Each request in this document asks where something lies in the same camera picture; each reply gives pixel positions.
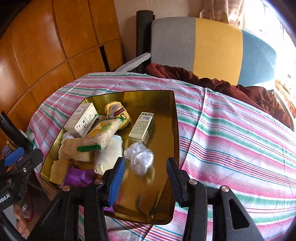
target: screw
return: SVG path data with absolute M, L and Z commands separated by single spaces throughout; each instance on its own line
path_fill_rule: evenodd
M 62 188 L 64 192 L 68 192 L 70 190 L 70 186 L 66 185 Z
M 229 192 L 229 187 L 227 187 L 227 186 L 222 186 L 222 187 L 221 187 L 221 190 L 222 190 L 223 192 Z
M 196 185 L 197 184 L 197 181 L 195 179 L 190 179 L 188 181 L 191 185 Z
M 103 179 L 96 179 L 95 181 L 94 181 L 94 183 L 96 184 L 96 185 L 101 185 L 101 184 L 103 184 Z

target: yellow label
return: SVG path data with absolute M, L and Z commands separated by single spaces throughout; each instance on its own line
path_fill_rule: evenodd
M 106 121 L 102 121 L 87 135 L 87 137 L 93 137 L 99 131 L 108 131 L 111 126 L 112 126 L 112 123 L 107 123 Z

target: wooden furniture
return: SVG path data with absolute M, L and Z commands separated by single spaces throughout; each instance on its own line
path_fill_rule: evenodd
M 26 130 L 60 87 L 122 64 L 113 0 L 33 0 L 0 39 L 0 111 Z M 0 131 L 0 147 L 6 138 Z

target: beige curtain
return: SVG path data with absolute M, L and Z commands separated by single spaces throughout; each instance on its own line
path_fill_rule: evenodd
M 239 27 L 244 0 L 204 0 L 201 17 Z

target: striped tablecloth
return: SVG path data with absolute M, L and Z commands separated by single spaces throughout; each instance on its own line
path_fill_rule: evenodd
M 28 127 L 35 133 L 35 147 L 45 156 L 84 98 L 131 90 L 173 90 L 179 167 L 207 186 L 229 186 L 265 240 L 282 237 L 296 212 L 295 134 L 255 107 L 210 89 L 135 73 L 92 73 L 62 87 L 39 107 Z M 54 190 L 40 182 L 53 198 Z M 109 217 L 106 225 L 110 240 L 182 240 L 186 216 L 187 209 L 176 204 L 167 225 L 143 226 Z M 212 217 L 209 208 L 207 240 L 212 240 Z M 82 208 L 80 237 L 84 240 Z

